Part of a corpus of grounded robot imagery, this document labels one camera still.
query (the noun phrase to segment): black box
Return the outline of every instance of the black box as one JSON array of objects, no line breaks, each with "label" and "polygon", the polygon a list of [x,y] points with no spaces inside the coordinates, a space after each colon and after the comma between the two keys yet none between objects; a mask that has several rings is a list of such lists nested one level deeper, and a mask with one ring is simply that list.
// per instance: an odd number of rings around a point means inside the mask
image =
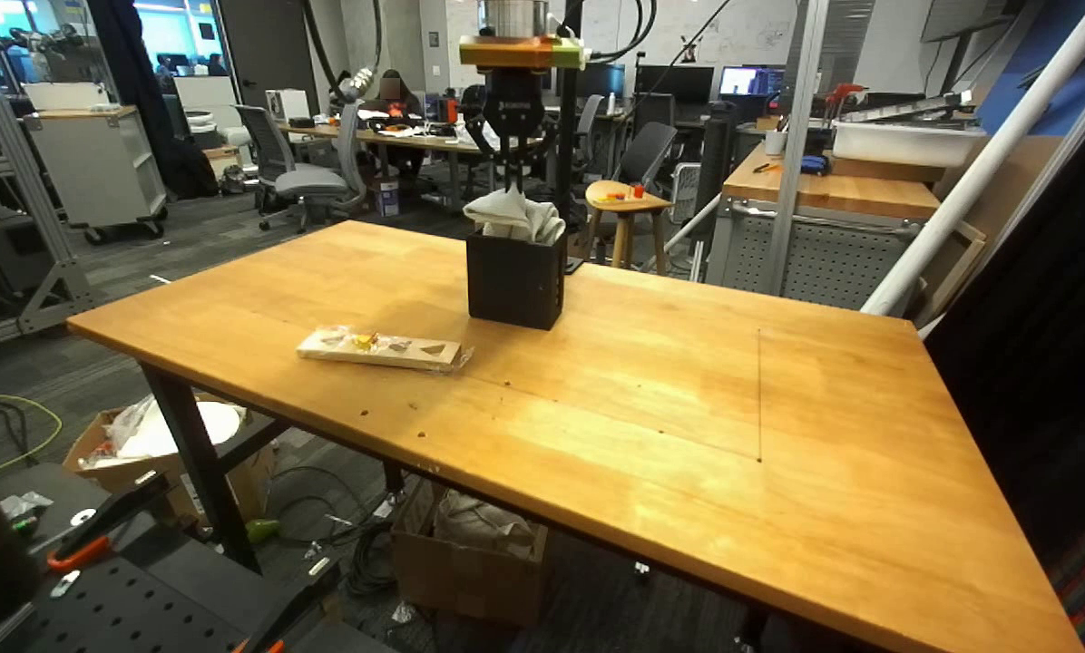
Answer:
[{"label": "black box", "polygon": [[548,331],[565,303],[565,235],[548,246],[469,235],[469,315]]}]

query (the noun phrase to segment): wooden stool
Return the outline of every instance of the wooden stool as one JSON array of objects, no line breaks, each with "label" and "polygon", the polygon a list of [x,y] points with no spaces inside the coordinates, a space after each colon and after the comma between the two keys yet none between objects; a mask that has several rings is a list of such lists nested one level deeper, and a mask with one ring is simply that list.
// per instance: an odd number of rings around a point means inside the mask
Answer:
[{"label": "wooden stool", "polygon": [[658,271],[663,275],[663,211],[672,209],[666,199],[650,194],[635,198],[635,190],[619,182],[591,182],[584,190],[584,209],[588,209],[588,256],[600,232],[600,216],[615,218],[615,232],[613,232],[615,269],[632,269],[635,263],[635,218],[654,216],[654,256],[658,256]]}]

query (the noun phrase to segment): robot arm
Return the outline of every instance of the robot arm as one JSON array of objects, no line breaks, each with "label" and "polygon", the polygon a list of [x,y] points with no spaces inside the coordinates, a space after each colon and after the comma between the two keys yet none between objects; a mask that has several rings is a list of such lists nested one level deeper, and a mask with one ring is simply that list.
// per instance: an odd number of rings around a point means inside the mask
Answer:
[{"label": "robot arm", "polygon": [[482,95],[463,95],[463,128],[505,167],[505,190],[522,190],[525,160],[548,144],[545,72],[584,65],[575,42],[545,34],[545,0],[537,0],[534,22],[520,9],[525,3],[482,0],[487,28],[475,42],[459,42],[459,63],[487,77]]}]

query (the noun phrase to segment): chair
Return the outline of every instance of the chair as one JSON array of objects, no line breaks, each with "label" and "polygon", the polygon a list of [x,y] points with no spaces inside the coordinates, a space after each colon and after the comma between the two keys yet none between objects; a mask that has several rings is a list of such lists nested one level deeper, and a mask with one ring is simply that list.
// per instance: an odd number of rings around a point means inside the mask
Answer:
[{"label": "chair", "polygon": [[635,113],[635,134],[646,125],[678,125],[678,102],[676,102],[676,95],[663,95],[663,92],[638,92],[632,113]]},{"label": "chair", "polygon": [[658,256],[658,271],[663,271],[663,211],[672,209],[658,194],[635,194],[658,190],[658,171],[676,149],[678,131],[672,125],[646,125],[623,149],[619,167],[608,182],[591,182],[584,190],[584,209],[588,209],[588,256],[596,256],[596,240],[608,235],[608,216],[615,218],[613,232],[613,264],[627,269],[632,264],[632,235],[635,235],[635,218],[654,216],[654,256]]},{"label": "chair", "polygon": [[353,199],[365,198],[365,184],[364,184],[358,164],[356,164],[356,149],[358,149],[356,144],[356,107],[347,107],[342,115],[342,134],[336,134],[342,171],[296,164],[288,134],[272,125],[266,107],[238,107],[238,115],[249,131],[249,149],[252,149],[252,164],[256,164],[256,190],[252,190],[256,216],[272,216],[296,199],[302,204],[296,232],[306,232],[308,218],[312,218],[312,199],[347,199],[353,204]]},{"label": "chair", "polygon": [[600,125],[607,95],[588,95],[575,121],[575,144],[573,144],[573,173],[588,173],[591,167],[591,128]]}]

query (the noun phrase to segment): pole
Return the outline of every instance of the pole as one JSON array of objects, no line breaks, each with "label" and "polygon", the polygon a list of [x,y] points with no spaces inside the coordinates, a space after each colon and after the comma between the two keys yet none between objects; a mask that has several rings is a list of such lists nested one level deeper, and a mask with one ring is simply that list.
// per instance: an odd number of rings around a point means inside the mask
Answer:
[{"label": "pole", "polygon": [[816,77],[820,77],[825,28],[828,28],[828,0],[808,0],[805,22],[802,22],[797,72],[796,72],[797,82],[796,82],[791,115],[787,115],[779,211],[774,218],[768,259],[767,259],[767,291],[768,296],[785,296],[785,286],[787,286],[791,228],[796,228],[796,216],[797,216],[796,199],[797,199],[797,182],[802,182],[797,173],[802,173],[808,102],[816,95]]},{"label": "pole", "polygon": [[[579,0],[565,3],[565,25],[579,34]],[[575,137],[575,83],[579,68],[557,68],[557,97],[563,97],[563,121],[557,121],[557,137],[556,137],[556,184],[550,184],[550,204],[563,218],[569,218],[573,209],[573,137]]]},{"label": "pole", "polygon": [[1085,16],[1082,16],[1077,28],[1047,59],[1047,65],[1029,83],[1029,92],[1019,97],[1019,107],[1007,113],[1002,131],[985,143],[985,149],[973,160],[965,177],[941,204],[932,223],[914,235],[914,242],[902,252],[902,259],[892,264],[892,271],[874,286],[874,296],[867,297],[867,306],[858,313],[887,315],[898,306],[898,297],[926,271],[926,264],[937,259],[937,252],[954,232],[954,227],[979,199],[992,173],[1004,164],[1013,144],[1045,115],[1047,97],[1063,89],[1063,82],[1075,77],[1075,68],[1082,63],[1085,63]]}]

